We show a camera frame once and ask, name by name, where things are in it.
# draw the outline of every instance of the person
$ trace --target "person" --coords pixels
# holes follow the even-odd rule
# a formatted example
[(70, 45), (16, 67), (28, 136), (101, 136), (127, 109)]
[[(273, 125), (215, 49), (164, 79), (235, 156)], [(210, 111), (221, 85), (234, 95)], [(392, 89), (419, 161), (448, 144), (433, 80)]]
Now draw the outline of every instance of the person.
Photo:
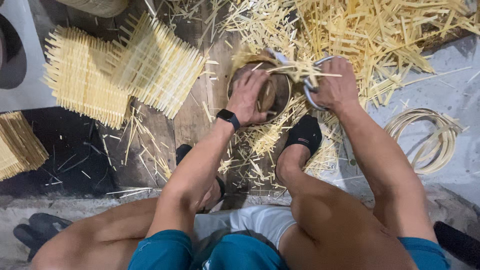
[[(426, 211), (423, 186), (396, 142), (359, 105), (352, 65), (325, 62), (315, 103), (339, 119), (375, 197), (373, 212), (356, 198), (307, 175), (317, 150), (317, 119), (290, 130), (275, 173), (290, 208), (253, 206), (197, 214), (221, 198), (216, 171), (235, 123), (218, 118), (178, 164), (161, 196), (74, 222), (48, 241), (33, 269), (435, 269), (449, 268)], [(240, 125), (259, 123), (265, 71), (235, 82), (226, 110)]]

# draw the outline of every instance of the wooden floor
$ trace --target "wooden floor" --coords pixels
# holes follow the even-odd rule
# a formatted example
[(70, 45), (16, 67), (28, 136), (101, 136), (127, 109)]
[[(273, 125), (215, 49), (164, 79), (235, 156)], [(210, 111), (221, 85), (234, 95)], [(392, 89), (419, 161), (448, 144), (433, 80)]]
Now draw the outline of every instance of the wooden floor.
[[(161, 1), (154, 0), (152, 2), (152, 0), (149, 0), (149, 3), (154, 10), (157, 10)], [(67, 26), (67, 24), (69, 26), (76, 26), (87, 31), (91, 35), (102, 37), (104, 40), (119, 39), (118, 35), (122, 35), (123, 33), (116, 29), (118, 29), (120, 25), (125, 25), (123, 21), (129, 13), (138, 18), (144, 11), (149, 10), (144, 0), (131, 0), (129, 7), (123, 13), (114, 18), (106, 19), (100, 17), (95, 18), (93, 15), (74, 8), (62, 5), (59, 6), (59, 4), (54, 1), (49, 2), (49, 5), (56, 5), (56, 13), (54, 14), (55, 20), (52, 19), (54, 23), (57, 22), (62, 26)], [(228, 4), (225, 5), (219, 11), (217, 21), (227, 14), (228, 6)], [(211, 9), (212, 7), (209, 1), (204, 1), (200, 5), (199, 13), (201, 14), (202, 20), (205, 20), (210, 16)], [(168, 16), (164, 15), (166, 13), (168, 13), (168, 8), (163, 4), (158, 13), (158, 17), (167, 23)], [(197, 46), (199, 38), (207, 27), (207, 25), (201, 21), (191, 20), (191, 22), (188, 23), (187, 20), (181, 19), (180, 17), (174, 19), (173, 23), (177, 25), (175, 34), (194, 46)], [(130, 128), (126, 128), (126, 131), (125, 128), (112, 130), (99, 123), (98, 127), (102, 135), (113, 135), (116, 137), (123, 136), (121, 141), (110, 136), (105, 137), (112, 165), (115, 166), (116, 169), (113, 173), (116, 175), (116, 182), (118, 185), (136, 187), (149, 186), (155, 188), (158, 186), (161, 188), (165, 184), (165, 181), (159, 177), (159, 175), (155, 175), (153, 160), (151, 160), (151, 158), (146, 158), (146, 155), (143, 156), (145, 164), (147, 168), (149, 168), (147, 170), (139, 158), (139, 154), (143, 150), (142, 145), (145, 145), (153, 155), (165, 158), (165, 160), (168, 161), (169, 167), (173, 170), (176, 167), (175, 149), (181, 144), (189, 144), (193, 146), (208, 133), (212, 125), (203, 109), (202, 101), (205, 101), (208, 104), (211, 115), (215, 115), (220, 109), (226, 106), (228, 101), (226, 89), (232, 66), (231, 56), (240, 47), (240, 38), (232, 32), (226, 32), (221, 38), (218, 38), (218, 35), (214, 37), (214, 42), (211, 43), (210, 35), (211, 30), (208, 30), (203, 41), (200, 43), (199, 49), (204, 56), (208, 51), (210, 60), (215, 60), (219, 63), (219, 65), (206, 65), (206, 69), (215, 72), (216, 75), (202, 75), (197, 79), (190, 92), (191, 95), (187, 97), (182, 108), (173, 120), (167, 119), (161, 112), (148, 108), (136, 99), (132, 102), (132, 106), (135, 108), (141, 106), (140, 112), (144, 114), (142, 115), (142, 124), (148, 127), (154, 135), (161, 152), (158, 152), (148, 135), (139, 134), (132, 141), (126, 164), (122, 165), (121, 160), (125, 160), (125, 151), (128, 144)], [(225, 40), (233, 46), (233, 49), (225, 43)], [(210, 77), (213, 76), (216, 76), (217, 80), (210, 80)], [(277, 151), (272, 155), (273, 160), (277, 159), (279, 150), (282, 149), (286, 140), (285, 136), (286, 134), (283, 134), (282, 139), (278, 142), (276, 148)], [(245, 145), (234, 145), (233, 143), (234, 140), (232, 141), (232, 148), (235, 153), (235, 149), (246, 147)], [(223, 159), (228, 159), (226, 152)], [(268, 171), (273, 172), (272, 163), (268, 157), (259, 160), (258, 165), (265, 173)], [(219, 174), (219, 176), (227, 183), (227, 193), (244, 193), (276, 197), (281, 191), (283, 191), (282, 188), (272, 187), (269, 181), (266, 181), (262, 186), (244, 184), (241, 188), (237, 188), (237, 186), (233, 185), (232, 182), (237, 183), (241, 179), (238, 171), (244, 172), (250, 170), (250, 167), (252, 166), (245, 165), (225, 174)]]

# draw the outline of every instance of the circular bamboo hoop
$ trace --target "circular bamboo hoop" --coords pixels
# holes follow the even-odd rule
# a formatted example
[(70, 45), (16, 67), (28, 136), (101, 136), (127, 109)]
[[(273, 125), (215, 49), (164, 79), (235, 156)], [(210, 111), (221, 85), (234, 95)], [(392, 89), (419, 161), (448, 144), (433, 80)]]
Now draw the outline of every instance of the circular bamboo hoop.
[(128, 0), (57, 0), (67, 6), (88, 12), (98, 17), (110, 18), (120, 14)]
[[(232, 70), (232, 72), (230, 74), (230, 79), (228, 80), (228, 84), (227, 84), (227, 98), (228, 99), (230, 99), (230, 96), (231, 96), (230, 85), (232, 84), (232, 79), (234, 77), (235, 72), (237, 70), (241, 69), (243, 66), (245, 66), (247, 64), (255, 64), (256, 65), (256, 64), (259, 64), (260, 62), (267, 62), (267, 63), (275, 65), (275, 66), (278, 65), (278, 62), (276, 60), (274, 60), (270, 57), (264, 56), (264, 55), (252, 55), (252, 56), (250, 56), (248, 59), (246, 59), (246, 61), (243, 65), (239, 66), (235, 70)], [(265, 121), (263, 123), (259, 123), (259, 124), (271, 123), (271, 122), (274, 122), (275, 120), (277, 120), (287, 109), (288, 101), (290, 101), (290, 98), (292, 96), (292, 82), (290, 81), (288, 76), (286, 74), (276, 74), (276, 75), (281, 75), (281, 76), (284, 76), (286, 78), (286, 80), (288, 82), (288, 96), (285, 100), (282, 99), (282, 102), (284, 102), (284, 104), (282, 104), (280, 110), (275, 111), (276, 115), (269, 114), (267, 116), (267, 121)]]
[[(455, 138), (461, 131), (457, 124), (434, 110), (415, 108), (404, 111), (392, 119), (384, 130), (397, 142), (407, 125), (417, 120), (429, 120), (438, 128), (420, 147), (413, 158), (412, 167), (415, 173), (429, 174), (445, 166), (455, 151)], [(424, 154), (428, 147), (435, 145), (430, 152)], [(427, 165), (415, 168), (420, 161), (433, 158)]]

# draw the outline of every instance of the forearm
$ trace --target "forearm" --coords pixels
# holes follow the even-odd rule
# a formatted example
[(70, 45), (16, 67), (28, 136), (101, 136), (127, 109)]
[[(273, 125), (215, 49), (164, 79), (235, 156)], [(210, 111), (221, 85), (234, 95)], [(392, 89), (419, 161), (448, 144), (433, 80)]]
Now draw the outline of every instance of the forearm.
[(215, 180), (221, 156), (233, 133), (231, 123), (217, 120), (210, 133), (183, 158), (158, 198), (147, 236), (168, 229), (191, 232), (197, 206)]
[(359, 104), (346, 106), (336, 114), (352, 144), (356, 161), (376, 196), (399, 188), (421, 186), (400, 146)]

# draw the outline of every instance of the metal handle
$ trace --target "metal handle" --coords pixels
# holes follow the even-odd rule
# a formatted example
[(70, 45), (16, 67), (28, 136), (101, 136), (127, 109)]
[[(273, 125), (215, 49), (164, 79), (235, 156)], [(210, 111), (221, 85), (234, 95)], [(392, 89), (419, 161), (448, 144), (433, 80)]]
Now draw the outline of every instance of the metal handle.
[[(317, 67), (323, 62), (333, 59), (334, 57), (341, 57), (341, 56), (328, 56), (316, 61), (315, 63), (313, 63), (313, 65)], [(303, 83), (305, 84), (303, 86), (303, 91), (305, 92), (305, 96), (307, 97), (307, 100), (312, 105), (312, 107), (314, 107), (317, 110), (326, 111), (327, 108), (324, 106), (319, 106), (315, 104), (315, 102), (312, 100), (312, 96), (310, 95), (310, 92), (318, 93), (320, 92), (320, 89), (313, 87), (309, 77), (306, 77), (305, 79), (303, 79)]]

